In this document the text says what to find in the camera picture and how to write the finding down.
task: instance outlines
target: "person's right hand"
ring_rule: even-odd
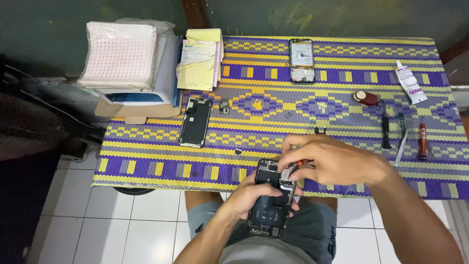
[[[326,135],[287,135],[283,140],[279,172],[291,162],[314,160],[316,168],[301,167],[290,176],[291,181],[303,178],[320,184],[351,185],[380,182],[393,171],[381,156]]]

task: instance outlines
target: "disassembled android phone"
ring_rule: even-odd
[[[257,164],[256,184],[270,183],[283,195],[263,195],[257,199],[248,215],[247,226],[250,234],[280,238],[285,233],[296,183],[288,180],[291,169],[278,173],[277,168],[277,161],[271,159],[261,159]]]
[[[193,148],[203,148],[208,120],[212,109],[212,100],[189,97],[186,114],[182,121],[179,145]]]
[[[290,40],[290,82],[292,84],[313,84],[314,57],[311,39]]]

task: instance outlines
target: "purple and yellow mat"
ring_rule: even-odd
[[[393,163],[401,131],[397,114],[409,128],[397,168],[424,199],[469,198],[469,146],[435,42],[423,38],[311,38],[316,83],[289,82],[291,37],[224,37],[222,78],[213,92],[187,91],[210,98],[213,108],[205,147],[178,146],[183,115],[152,118],[143,125],[114,118],[104,137],[92,186],[145,187],[232,192],[256,169],[257,161],[275,157],[285,135],[327,134],[347,144],[387,157]],[[428,100],[411,105],[394,70],[408,65]],[[355,102],[363,90],[386,101],[392,148],[381,148],[381,112]],[[220,114],[220,99],[231,111]],[[423,118],[431,153],[417,159],[418,125]],[[306,196],[370,196],[364,184],[300,183]]]

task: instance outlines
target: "tube of glue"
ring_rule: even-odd
[[[420,149],[418,151],[418,158],[421,161],[426,161],[427,160],[427,127],[425,126],[423,119],[419,128],[420,128],[420,139],[419,139]]]
[[[422,89],[417,83],[412,71],[408,66],[403,66],[400,61],[396,61],[397,70],[396,75],[404,91],[406,91],[409,98],[412,100],[412,104],[427,100],[427,96],[423,93]]]

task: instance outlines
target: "cardboard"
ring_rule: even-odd
[[[94,114],[105,117],[125,117],[126,124],[145,124],[147,117],[172,117],[180,115],[181,104],[182,99],[180,100],[179,107],[173,107],[172,104],[150,106],[119,105],[109,104],[100,97]]]

